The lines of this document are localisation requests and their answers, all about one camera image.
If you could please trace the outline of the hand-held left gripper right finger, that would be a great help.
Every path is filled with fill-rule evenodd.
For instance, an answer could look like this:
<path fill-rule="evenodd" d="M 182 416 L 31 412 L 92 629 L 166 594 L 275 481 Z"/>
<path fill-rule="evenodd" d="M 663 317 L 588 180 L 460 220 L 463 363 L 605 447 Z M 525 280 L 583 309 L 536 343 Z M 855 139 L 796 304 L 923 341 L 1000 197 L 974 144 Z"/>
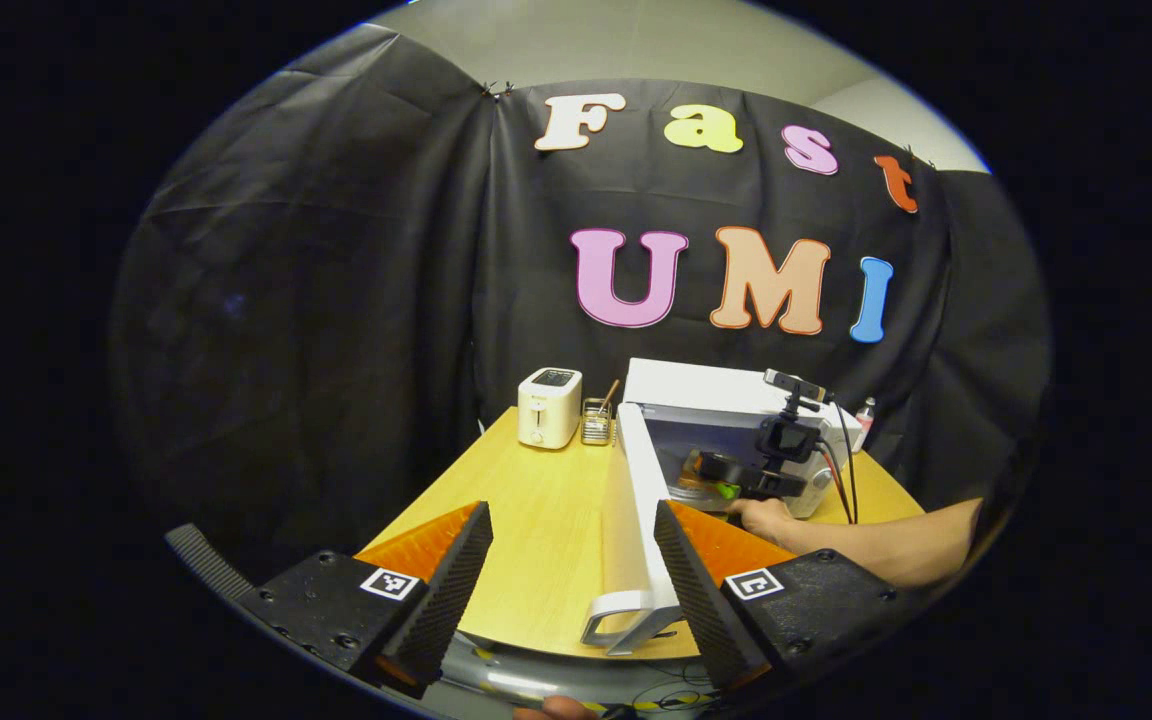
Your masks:
<path fill-rule="evenodd" d="M 662 500 L 654 539 L 710 683 L 723 696 L 814 682 L 914 617 L 905 591 L 838 550 L 795 555 Z"/>

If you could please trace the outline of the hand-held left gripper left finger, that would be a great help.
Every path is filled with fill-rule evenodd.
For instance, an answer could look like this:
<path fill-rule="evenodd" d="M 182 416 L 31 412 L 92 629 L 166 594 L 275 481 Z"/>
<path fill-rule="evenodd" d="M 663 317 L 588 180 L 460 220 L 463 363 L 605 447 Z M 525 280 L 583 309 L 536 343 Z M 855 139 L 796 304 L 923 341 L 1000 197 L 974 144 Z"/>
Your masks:
<path fill-rule="evenodd" d="M 346 556 L 317 551 L 244 592 L 244 611 L 293 646 L 420 700 L 494 539 L 488 502 L 467 503 Z"/>

